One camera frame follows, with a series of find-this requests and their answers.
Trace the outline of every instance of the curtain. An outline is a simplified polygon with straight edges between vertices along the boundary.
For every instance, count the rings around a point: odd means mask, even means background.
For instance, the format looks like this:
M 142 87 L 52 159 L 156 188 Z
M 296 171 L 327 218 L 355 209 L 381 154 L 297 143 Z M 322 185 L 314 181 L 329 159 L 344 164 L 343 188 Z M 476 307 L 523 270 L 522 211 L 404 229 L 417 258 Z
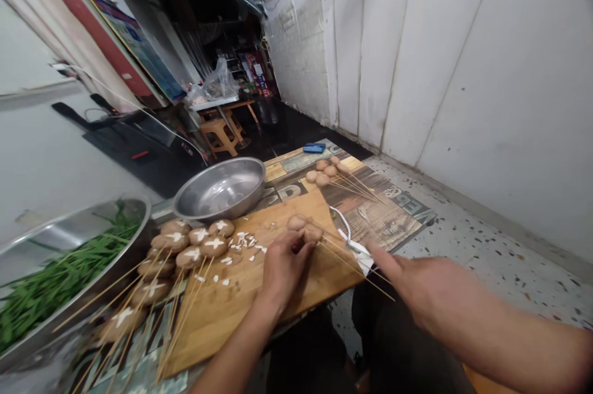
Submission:
M 68 10 L 62 0 L 6 0 L 49 46 L 56 56 L 77 65 L 90 76 L 106 84 L 113 92 L 139 104 L 124 80 L 105 58 L 86 28 Z M 135 106 L 111 93 L 80 70 L 75 70 L 91 93 L 99 93 L 121 112 Z

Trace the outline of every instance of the dark trousers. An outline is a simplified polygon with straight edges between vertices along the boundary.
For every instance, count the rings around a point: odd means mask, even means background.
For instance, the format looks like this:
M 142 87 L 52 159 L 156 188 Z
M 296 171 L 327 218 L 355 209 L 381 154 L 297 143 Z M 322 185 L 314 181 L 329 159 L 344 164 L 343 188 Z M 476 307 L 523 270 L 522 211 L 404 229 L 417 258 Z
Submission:
M 352 320 L 363 342 L 371 392 L 469 394 L 475 390 L 457 359 L 419 329 L 410 310 L 387 282 L 373 273 L 373 283 L 357 286 Z M 356 393 L 344 373 L 346 348 L 321 307 L 272 346 L 268 394 Z

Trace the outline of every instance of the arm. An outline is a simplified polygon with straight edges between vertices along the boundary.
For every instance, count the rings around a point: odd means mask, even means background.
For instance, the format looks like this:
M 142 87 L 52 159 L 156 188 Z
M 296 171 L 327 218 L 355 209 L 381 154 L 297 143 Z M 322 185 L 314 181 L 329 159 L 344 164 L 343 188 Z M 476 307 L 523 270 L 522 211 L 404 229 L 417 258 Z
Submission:
M 593 334 L 499 300 L 447 258 L 393 257 L 368 245 L 416 323 L 461 361 L 521 392 L 580 392 L 590 381 Z
M 239 326 L 206 366 L 190 394 L 245 391 L 253 368 L 290 301 L 315 246 L 315 242 L 302 244 L 302 235 L 288 231 L 268 247 L 261 292 Z

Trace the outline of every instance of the wooden cutting board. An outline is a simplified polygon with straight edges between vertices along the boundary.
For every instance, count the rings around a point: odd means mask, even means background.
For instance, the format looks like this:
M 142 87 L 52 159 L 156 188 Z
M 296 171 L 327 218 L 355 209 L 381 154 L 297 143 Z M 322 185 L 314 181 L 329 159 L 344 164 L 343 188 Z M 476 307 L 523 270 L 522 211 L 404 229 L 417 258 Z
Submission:
M 299 213 L 332 234 L 334 237 L 330 236 L 331 240 L 339 243 L 341 248 L 345 247 L 343 241 L 335 238 L 339 238 L 338 232 L 319 189 L 235 220 L 235 233 L 249 232 L 255 236 L 257 244 L 269 246 L 286 230 L 288 218 Z M 335 250 L 338 246 L 329 247 Z M 190 312 L 165 367 L 165 377 L 213 356 L 243 319 L 259 292 L 263 278 L 265 255 L 259 252 L 254 261 L 249 261 L 256 251 L 255 248 L 243 248 L 239 256 L 233 249 L 229 249 L 226 256 L 233 257 L 233 263 L 229 266 L 220 263 L 220 259 L 215 259 L 194 303 L 194 297 L 189 294 L 195 291 L 194 285 L 198 281 L 189 278 L 185 290 L 188 296 L 182 301 L 178 318 L 183 319 L 188 308 Z M 318 245 L 311 255 L 310 266 L 305 270 L 306 275 L 283 315 L 284 320 L 293 318 L 364 280 L 358 263 L 350 253 L 338 251 L 337 254 L 347 259 L 358 271 Z M 204 275 L 206 266 L 200 275 Z M 213 280 L 215 275 L 219 278 L 217 283 Z M 230 280 L 229 286 L 222 285 L 225 279 Z

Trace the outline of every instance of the wooden stool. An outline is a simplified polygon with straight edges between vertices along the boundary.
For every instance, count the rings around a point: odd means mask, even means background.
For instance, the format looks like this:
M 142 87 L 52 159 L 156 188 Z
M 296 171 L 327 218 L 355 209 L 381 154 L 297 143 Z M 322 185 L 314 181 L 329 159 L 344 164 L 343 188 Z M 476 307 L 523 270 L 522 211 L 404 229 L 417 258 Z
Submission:
M 213 119 L 200 125 L 200 132 L 206 139 L 208 147 L 210 147 L 215 159 L 217 159 L 216 153 L 222 151 L 229 152 L 231 156 L 237 156 L 235 145 L 237 145 L 238 139 L 233 135 L 231 135 L 232 139 L 229 138 L 229 136 L 224 131 L 225 127 L 228 128 L 229 126 L 226 122 L 224 122 L 224 119 Z M 211 143 L 210 139 L 208 139 L 208 133 L 214 134 L 218 139 Z
M 251 117 L 255 121 L 255 125 L 257 125 L 258 130 L 261 133 L 261 127 L 259 126 L 258 117 L 255 116 L 255 112 L 253 111 L 253 108 L 251 108 L 251 104 L 254 104 L 254 103 L 255 103 L 255 101 L 253 99 L 250 99 L 249 101 L 244 101 L 244 102 L 240 102 L 240 103 L 236 103 L 236 104 L 229 104 L 227 106 L 224 106 L 223 108 L 225 111 L 230 111 L 235 108 L 247 106 L 247 108 L 249 109 L 249 112 L 251 113 Z
M 224 114 L 227 116 L 227 119 L 229 120 L 230 124 L 233 126 L 233 129 L 235 130 L 235 133 L 237 134 L 237 138 L 239 138 L 239 142 L 243 142 L 243 137 L 241 136 L 241 133 L 247 133 L 247 132 L 245 131 L 245 129 L 243 128 L 243 126 L 241 125 L 241 123 L 239 122 L 237 117 L 235 115 L 233 115 L 233 110 L 225 109 Z

